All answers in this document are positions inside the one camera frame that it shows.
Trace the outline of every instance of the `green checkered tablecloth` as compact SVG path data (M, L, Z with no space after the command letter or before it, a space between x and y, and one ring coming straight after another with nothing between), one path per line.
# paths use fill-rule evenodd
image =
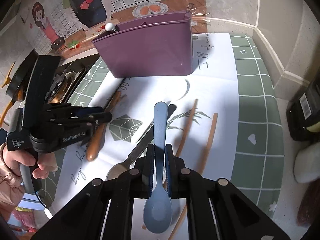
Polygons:
M231 35L239 90L239 124L231 182L269 217L279 198L284 166L282 126L268 71L252 38ZM69 102L88 106L108 67L99 58ZM62 167L65 150L56 152ZM41 195L50 206L60 175L50 173Z

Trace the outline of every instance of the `barcode label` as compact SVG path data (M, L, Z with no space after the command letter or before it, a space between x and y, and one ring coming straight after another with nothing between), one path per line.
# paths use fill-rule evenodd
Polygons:
M300 97L300 104L302 107L304 119L307 119L311 115L310 106L306 97L306 94L303 94L302 97Z

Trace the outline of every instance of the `human hand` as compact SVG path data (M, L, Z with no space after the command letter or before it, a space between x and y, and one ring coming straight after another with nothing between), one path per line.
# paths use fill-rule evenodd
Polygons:
M27 151L17 150L9 152L7 146L3 150L3 160L8 168L17 176L21 176L20 163L25 166L33 166L36 163L36 159ZM46 179L50 171L57 171L58 166L54 153L41 154L38 166L32 173L35 179Z

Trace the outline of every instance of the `purple bin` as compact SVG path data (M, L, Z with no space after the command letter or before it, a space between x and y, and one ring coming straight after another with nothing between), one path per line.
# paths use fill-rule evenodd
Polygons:
M191 13L169 12L123 22L92 43L116 78L192 73Z

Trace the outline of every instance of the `white plate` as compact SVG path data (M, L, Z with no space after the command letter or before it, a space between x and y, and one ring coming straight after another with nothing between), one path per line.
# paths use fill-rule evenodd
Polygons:
M160 6L160 11L158 12L154 12L150 9L150 5L158 5ZM149 11L146 15L142 15L140 14L140 10L141 8L147 6L149 8ZM137 6L136 8L134 8L134 10L132 11L132 15L136 18L139 18L139 17L143 17L143 16L147 16L147 15L152 15L152 14L158 14L158 13L164 13L164 12L167 12L169 10L168 6L165 5L164 3L160 3L160 2L146 2L144 4L141 4L139 6Z

